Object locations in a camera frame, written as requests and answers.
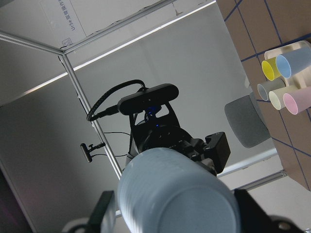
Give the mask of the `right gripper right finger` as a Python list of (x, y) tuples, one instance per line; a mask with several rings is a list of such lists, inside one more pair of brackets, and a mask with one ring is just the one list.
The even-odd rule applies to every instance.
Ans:
[(245, 189), (236, 189), (243, 233), (302, 233), (291, 220), (280, 216), (269, 216)]

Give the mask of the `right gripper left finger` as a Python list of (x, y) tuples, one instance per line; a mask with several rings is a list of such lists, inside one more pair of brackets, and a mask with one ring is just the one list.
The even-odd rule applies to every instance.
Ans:
[(112, 233), (116, 223), (116, 201), (114, 191), (104, 191), (89, 218), (68, 222), (63, 233)]

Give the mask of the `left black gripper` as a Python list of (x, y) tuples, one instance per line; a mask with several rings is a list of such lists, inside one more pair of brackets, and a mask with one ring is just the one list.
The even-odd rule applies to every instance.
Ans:
[(204, 142), (202, 139), (193, 138), (180, 127), (147, 122), (132, 125), (131, 133), (138, 154), (154, 148), (168, 148), (194, 162), (210, 158), (217, 174), (223, 172), (231, 154), (225, 132), (208, 135)]

